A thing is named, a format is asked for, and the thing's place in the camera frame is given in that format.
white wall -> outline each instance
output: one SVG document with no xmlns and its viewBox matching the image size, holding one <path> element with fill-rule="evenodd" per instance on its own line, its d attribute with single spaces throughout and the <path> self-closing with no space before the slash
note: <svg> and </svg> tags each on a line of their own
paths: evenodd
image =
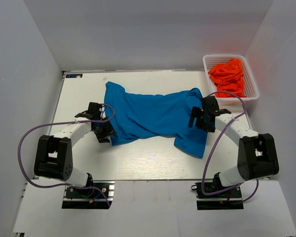
<svg viewBox="0 0 296 237">
<path fill-rule="evenodd" d="M 199 69 L 244 54 L 273 0 L 24 0 L 70 70 Z"/>
<path fill-rule="evenodd" d="M 250 120 L 275 138 L 278 179 L 296 226 L 296 0 L 274 1 L 245 56 L 260 91 Z"/>
<path fill-rule="evenodd" d="M 61 77 L 23 1 L 0 0 L 0 237 L 11 234 L 25 184 L 17 163 L 18 140 L 34 125 L 51 121 Z M 23 149 L 31 175 L 39 133 Z"/>
</svg>

orange cloth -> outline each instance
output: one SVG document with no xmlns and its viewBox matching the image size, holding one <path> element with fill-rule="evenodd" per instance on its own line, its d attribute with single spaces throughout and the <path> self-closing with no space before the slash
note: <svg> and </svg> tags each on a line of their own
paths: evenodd
<svg viewBox="0 0 296 237">
<path fill-rule="evenodd" d="M 217 86 L 217 90 L 232 92 L 239 97 L 246 97 L 243 94 L 244 81 L 240 59 L 230 59 L 228 63 L 216 64 L 209 72 L 210 79 Z M 227 93 L 218 93 L 217 97 L 233 97 Z"/>
</svg>

blue towel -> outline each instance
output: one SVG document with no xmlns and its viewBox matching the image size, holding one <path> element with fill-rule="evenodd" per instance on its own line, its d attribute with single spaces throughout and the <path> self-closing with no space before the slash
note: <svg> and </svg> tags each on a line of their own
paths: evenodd
<svg viewBox="0 0 296 237">
<path fill-rule="evenodd" d="M 118 137 L 111 136 L 113 146 L 139 138 L 175 136 L 175 146 L 190 155 L 203 157 L 207 132 L 188 127 L 192 107 L 202 106 L 198 88 L 168 95 L 130 94 L 113 82 L 107 82 L 106 88 L 104 103 L 115 109 L 111 124 Z M 112 116 L 109 108 L 106 116 Z"/>
</svg>

white basket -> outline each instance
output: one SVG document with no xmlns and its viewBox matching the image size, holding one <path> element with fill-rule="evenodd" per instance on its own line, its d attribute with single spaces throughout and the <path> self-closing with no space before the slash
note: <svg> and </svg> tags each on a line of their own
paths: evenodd
<svg viewBox="0 0 296 237">
<path fill-rule="evenodd" d="M 217 87 L 214 85 L 214 82 L 209 78 L 208 72 L 218 63 L 227 63 L 230 59 L 240 59 L 242 62 L 243 70 L 243 80 L 245 83 L 243 94 L 247 97 L 241 98 L 245 102 L 249 100 L 256 100 L 259 97 L 259 91 L 256 85 L 256 82 L 251 73 L 250 67 L 247 63 L 245 57 L 235 54 L 212 54 L 205 55 L 203 57 L 203 63 L 205 68 L 206 79 L 209 87 L 210 93 L 217 91 Z M 218 102 L 223 104 L 235 104 L 240 103 L 238 98 L 219 98 L 216 97 Z"/>
</svg>

cloth fold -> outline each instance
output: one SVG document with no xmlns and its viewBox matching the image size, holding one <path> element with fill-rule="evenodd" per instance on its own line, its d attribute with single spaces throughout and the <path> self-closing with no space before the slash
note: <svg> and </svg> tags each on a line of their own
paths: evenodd
<svg viewBox="0 0 296 237">
<path fill-rule="evenodd" d="M 232 92 L 239 97 L 243 94 L 244 80 L 240 59 L 230 59 L 228 63 L 216 64 L 209 72 L 210 79 L 217 86 L 217 90 Z M 217 93 L 217 97 L 233 97 L 227 93 Z"/>
<path fill-rule="evenodd" d="M 175 146 L 190 155 L 203 157 L 207 132 L 188 127 L 192 107 L 201 107 L 201 98 L 198 88 L 168 95 L 140 95 L 126 93 L 122 86 L 107 82 L 104 102 L 115 109 L 111 124 L 118 136 L 111 136 L 112 145 L 139 138 L 175 136 Z M 112 116 L 109 108 L 106 116 Z"/>
</svg>

